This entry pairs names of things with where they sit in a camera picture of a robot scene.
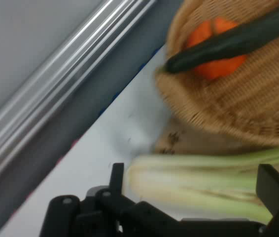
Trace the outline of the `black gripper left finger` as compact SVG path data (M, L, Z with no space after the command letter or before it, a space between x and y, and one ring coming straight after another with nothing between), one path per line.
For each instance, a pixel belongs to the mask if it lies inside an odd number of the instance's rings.
M42 237L174 237L178 222L147 202L122 195L124 164L112 167L109 185L80 200L73 195L51 199Z

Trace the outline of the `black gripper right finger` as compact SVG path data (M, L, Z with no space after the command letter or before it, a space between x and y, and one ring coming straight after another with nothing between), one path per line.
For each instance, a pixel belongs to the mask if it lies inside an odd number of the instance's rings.
M279 237L279 172L272 165L258 166L256 194L272 215L261 236Z

